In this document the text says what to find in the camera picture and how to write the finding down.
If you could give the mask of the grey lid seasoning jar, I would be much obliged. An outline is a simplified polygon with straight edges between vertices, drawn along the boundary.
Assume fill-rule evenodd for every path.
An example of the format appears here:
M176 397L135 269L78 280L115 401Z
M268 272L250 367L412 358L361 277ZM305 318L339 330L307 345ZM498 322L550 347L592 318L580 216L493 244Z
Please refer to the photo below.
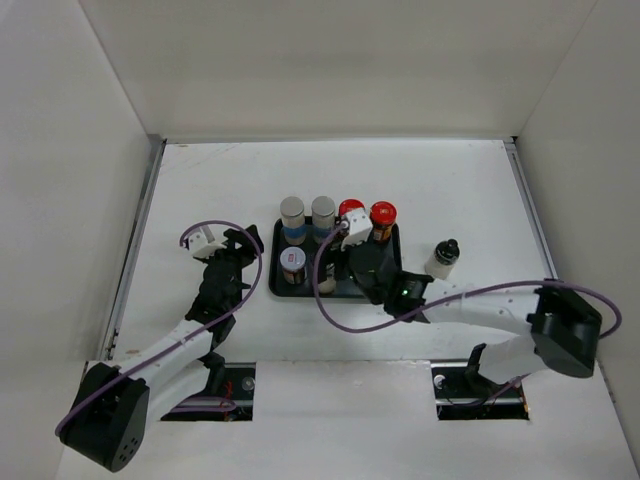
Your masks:
M321 295L331 295L336 289L335 264L327 263L325 277L318 282L318 291Z

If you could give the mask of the blue label sago bottle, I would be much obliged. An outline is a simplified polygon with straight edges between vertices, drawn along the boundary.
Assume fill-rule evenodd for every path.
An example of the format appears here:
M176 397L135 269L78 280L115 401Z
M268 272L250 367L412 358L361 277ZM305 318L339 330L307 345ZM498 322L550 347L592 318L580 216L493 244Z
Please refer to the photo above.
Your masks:
M311 204L312 234L317 244L321 244L335 225L335 202L328 196L318 196Z
M289 245L299 246L306 239L305 207L296 196L284 198L280 203L282 233Z

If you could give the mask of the red lid chili jar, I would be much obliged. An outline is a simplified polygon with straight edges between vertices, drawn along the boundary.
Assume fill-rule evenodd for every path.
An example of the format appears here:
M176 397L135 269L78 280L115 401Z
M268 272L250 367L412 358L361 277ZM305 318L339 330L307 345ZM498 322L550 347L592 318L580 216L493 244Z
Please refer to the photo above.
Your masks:
M343 200L338 208L339 222L349 222L356 214L362 213L365 209L364 204L355 198Z

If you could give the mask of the small dark spice jar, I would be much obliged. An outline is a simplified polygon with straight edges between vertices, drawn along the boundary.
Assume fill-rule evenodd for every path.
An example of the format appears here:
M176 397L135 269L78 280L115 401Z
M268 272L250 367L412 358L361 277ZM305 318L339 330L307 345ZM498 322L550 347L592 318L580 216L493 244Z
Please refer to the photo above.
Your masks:
M285 248L279 257L284 280L291 285L301 285L306 279L306 253L297 246Z

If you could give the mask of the red lid sauce jar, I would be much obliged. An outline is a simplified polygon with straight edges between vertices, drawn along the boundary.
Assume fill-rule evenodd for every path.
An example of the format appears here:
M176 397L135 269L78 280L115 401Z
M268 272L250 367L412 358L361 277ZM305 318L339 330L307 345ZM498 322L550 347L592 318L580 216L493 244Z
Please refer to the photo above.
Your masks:
M389 241L396 219L397 209L392 203L378 201L371 206L372 239L375 243L385 244Z

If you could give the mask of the black cap white bottle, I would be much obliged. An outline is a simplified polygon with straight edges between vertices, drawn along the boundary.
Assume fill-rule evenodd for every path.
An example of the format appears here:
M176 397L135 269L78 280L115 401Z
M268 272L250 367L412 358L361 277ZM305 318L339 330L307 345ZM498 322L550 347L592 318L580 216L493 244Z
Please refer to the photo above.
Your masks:
M425 273L440 280L446 280L460 257L460 247L456 239L440 241L425 263Z

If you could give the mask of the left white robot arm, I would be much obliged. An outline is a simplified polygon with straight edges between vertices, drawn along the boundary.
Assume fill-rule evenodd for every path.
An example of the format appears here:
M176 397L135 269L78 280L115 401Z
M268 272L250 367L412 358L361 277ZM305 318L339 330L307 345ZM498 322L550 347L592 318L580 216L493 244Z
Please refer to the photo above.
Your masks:
M148 423L191 395L210 399L221 393L225 376L216 368L215 350L256 290L243 281L243 269L261 264L264 253L256 226L222 225L222 242L208 242L202 223L181 235L181 246L205 266L190 309L169 334L141 353L86 371L69 413L55 429L64 446L119 472L139 450Z

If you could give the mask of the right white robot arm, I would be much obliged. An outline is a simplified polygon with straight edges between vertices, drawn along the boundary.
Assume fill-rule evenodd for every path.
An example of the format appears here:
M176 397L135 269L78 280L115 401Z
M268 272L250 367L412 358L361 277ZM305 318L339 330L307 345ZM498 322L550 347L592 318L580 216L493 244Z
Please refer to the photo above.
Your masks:
M475 395L544 369L571 378L593 374L602 316L559 282L471 290L402 270L371 243L345 247L339 260L365 298L397 323L454 323L509 333L504 342L473 348L463 380Z

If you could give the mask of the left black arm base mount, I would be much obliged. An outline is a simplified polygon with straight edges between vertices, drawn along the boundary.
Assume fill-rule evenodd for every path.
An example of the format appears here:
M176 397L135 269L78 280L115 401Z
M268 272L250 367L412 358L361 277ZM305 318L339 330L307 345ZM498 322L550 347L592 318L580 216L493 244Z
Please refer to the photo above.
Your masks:
M253 420L257 366L227 363L218 353L198 361L208 371L202 390L193 393L160 420L164 422L245 422Z

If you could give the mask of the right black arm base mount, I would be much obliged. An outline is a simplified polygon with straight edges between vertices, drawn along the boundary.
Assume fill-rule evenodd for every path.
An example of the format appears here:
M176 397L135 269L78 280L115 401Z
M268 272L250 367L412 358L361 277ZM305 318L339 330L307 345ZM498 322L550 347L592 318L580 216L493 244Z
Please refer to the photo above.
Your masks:
M521 383L491 382L479 374L480 354L485 343L477 345L466 364L431 364L436 415L441 421L525 420L528 405Z

